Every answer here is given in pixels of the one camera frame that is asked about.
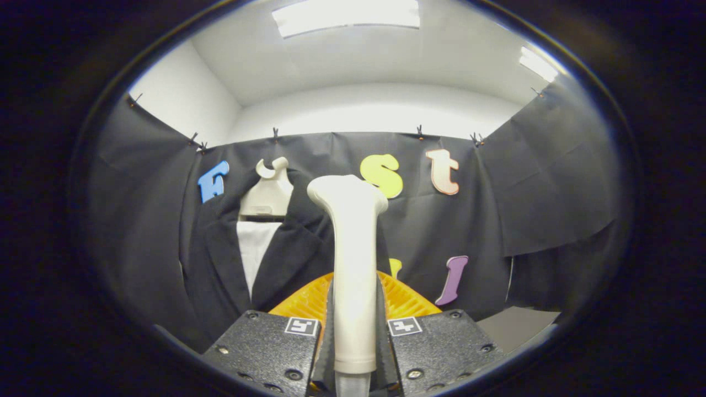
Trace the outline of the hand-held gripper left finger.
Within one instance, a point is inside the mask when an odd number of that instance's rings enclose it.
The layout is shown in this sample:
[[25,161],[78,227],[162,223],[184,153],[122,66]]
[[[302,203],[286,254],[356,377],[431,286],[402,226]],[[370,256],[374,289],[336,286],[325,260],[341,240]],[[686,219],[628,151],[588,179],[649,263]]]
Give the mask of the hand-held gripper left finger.
[[318,277],[269,312],[245,312],[202,357],[221,372],[285,396],[325,396],[314,379],[328,331],[333,274]]

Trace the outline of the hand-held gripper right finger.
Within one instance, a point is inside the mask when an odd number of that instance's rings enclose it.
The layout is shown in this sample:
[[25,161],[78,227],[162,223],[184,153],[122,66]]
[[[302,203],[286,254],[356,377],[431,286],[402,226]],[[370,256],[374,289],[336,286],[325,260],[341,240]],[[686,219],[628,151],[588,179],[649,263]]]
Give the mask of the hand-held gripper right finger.
[[379,396],[421,396],[474,378],[504,350],[464,310],[441,311],[394,277],[378,274],[382,300]]

